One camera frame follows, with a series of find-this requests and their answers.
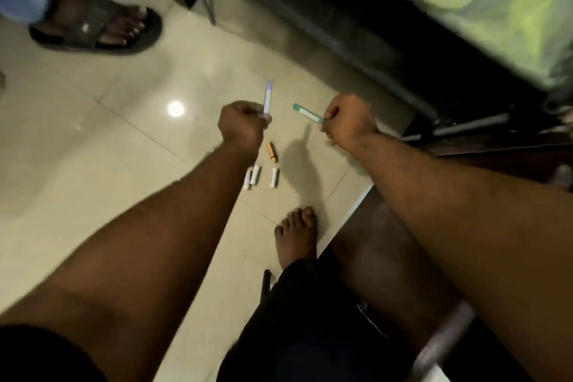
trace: orange marker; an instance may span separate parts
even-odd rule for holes
[[[267,149],[268,149],[268,151],[269,151],[270,159],[271,159],[273,162],[276,163],[277,160],[278,160],[278,157],[277,157],[277,154],[275,153],[275,147],[274,147],[274,145],[273,145],[271,142],[269,142],[269,143],[267,144]]]

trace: sandal strap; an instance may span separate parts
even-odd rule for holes
[[[95,49],[97,39],[118,11],[118,4],[111,0],[86,0],[80,16],[66,30],[64,45],[69,48]]]

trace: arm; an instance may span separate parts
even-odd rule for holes
[[[540,381],[573,375],[573,196],[449,164],[378,133],[355,95],[324,131],[376,188],[498,338]]]
[[[187,313],[257,158],[262,106],[225,106],[224,141],[181,180],[97,231],[0,324],[50,329],[110,382],[152,380]]]

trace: sandal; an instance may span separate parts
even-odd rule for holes
[[[139,35],[128,40],[126,45],[103,44],[97,39],[104,28],[117,17],[119,9],[125,6],[112,0],[87,0],[88,5],[64,36],[47,35],[33,27],[29,28],[30,36],[39,45],[51,50],[78,53],[97,53],[106,55],[134,55],[154,45],[163,29],[161,17],[154,10],[147,8],[147,17],[142,20],[145,28]]]

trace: foot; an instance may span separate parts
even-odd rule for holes
[[[278,262],[283,270],[299,259],[316,259],[316,215],[311,207],[290,212],[275,228]]]
[[[88,2],[86,0],[54,1],[55,6],[49,16],[41,23],[34,24],[33,27],[47,35],[64,36],[67,28],[82,15]],[[98,41],[101,44],[127,45],[143,31],[145,28],[143,21],[146,17],[146,7],[125,6],[105,26]]]

